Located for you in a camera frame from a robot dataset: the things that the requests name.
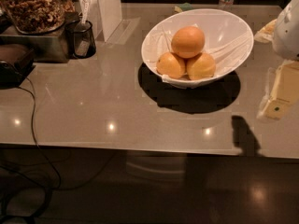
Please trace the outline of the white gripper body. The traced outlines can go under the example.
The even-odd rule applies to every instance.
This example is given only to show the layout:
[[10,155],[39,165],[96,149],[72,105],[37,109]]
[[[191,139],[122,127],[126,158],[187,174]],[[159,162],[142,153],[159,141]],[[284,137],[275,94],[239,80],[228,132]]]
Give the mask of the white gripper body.
[[278,56],[299,60],[299,0],[291,0],[278,15],[272,46]]

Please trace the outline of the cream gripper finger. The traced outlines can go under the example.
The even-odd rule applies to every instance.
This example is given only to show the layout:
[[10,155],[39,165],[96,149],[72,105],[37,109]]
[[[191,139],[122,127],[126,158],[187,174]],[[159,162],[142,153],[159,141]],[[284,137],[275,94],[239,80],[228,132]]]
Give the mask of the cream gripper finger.
[[265,77],[264,97],[257,118],[280,120],[299,101],[299,62],[285,60],[277,69],[270,67]]

